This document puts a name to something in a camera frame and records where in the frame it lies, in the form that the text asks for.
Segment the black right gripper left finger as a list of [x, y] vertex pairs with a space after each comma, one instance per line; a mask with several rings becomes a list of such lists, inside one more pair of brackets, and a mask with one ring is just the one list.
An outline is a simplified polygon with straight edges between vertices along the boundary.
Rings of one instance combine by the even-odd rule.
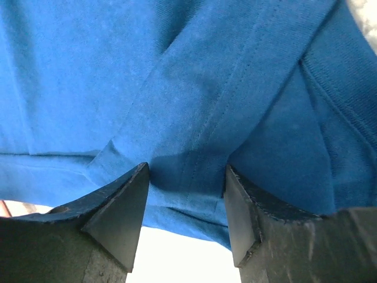
[[141, 163], [45, 214], [1, 219], [2, 282], [125, 282], [147, 202]]

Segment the blue t-shirt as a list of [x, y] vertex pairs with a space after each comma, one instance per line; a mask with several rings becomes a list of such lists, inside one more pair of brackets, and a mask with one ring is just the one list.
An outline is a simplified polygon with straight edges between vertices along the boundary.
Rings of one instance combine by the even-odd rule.
[[150, 166], [145, 226], [229, 247], [223, 182], [376, 205], [376, 54], [345, 1], [2, 1], [1, 198]]

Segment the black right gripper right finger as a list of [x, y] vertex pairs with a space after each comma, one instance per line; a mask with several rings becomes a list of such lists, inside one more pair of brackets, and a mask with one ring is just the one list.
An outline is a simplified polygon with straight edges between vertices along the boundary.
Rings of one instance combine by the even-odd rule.
[[376, 208], [319, 216], [226, 167], [224, 202], [242, 282], [375, 282]]

